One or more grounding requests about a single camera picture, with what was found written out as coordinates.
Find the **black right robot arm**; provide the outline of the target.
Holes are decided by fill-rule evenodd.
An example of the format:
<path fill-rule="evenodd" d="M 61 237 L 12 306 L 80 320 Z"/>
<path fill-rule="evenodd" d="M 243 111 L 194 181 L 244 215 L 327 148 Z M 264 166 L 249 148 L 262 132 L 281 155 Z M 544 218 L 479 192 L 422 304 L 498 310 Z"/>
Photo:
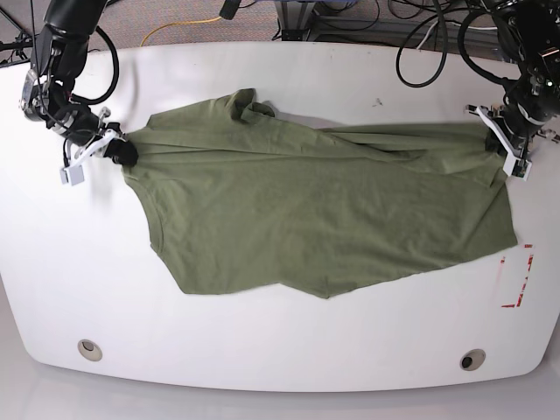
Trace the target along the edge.
<path fill-rule="evenodd" d="M 44 26 L 32 41 L 31 68 L 26 75 L 20 108 L 27 119 L 65 138 L 65 146 L 89 146 L 109 131 L 115 138 L 101 148 L 101 155 L 118 165 L 137 163 L 136 147 L 126 141 L 117 122 L 105 123 L 91 107 L 105 102 L 116 90 L 120 63 L 116 47 L 99 26 L 106 1 L 52 1 Z M 113 74 L 107 91 L 90 99 L 74 92 L 75 81 L 85 68 L 90 37 L 98 34 L 106 43 Z"/>

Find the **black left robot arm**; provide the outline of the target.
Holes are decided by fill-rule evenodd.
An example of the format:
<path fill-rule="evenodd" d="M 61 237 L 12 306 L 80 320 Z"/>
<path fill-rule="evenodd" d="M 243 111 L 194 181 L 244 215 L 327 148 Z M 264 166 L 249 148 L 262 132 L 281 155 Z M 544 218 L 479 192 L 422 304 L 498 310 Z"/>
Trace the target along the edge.
<path fill-rule="evenodd" d="M 470 1 L 472 10 L 458 30 L 458 51 L 479 76 L 504 88 L 503 106 L 493 119 L 515 151 L 526 152 L 532 138 L 559 115 L 559 2 Z M 465 37 L 470 24 L 489 15 L 505 55 L 520 70 L 517 80 L 478 66 L 469 56 Z"/>

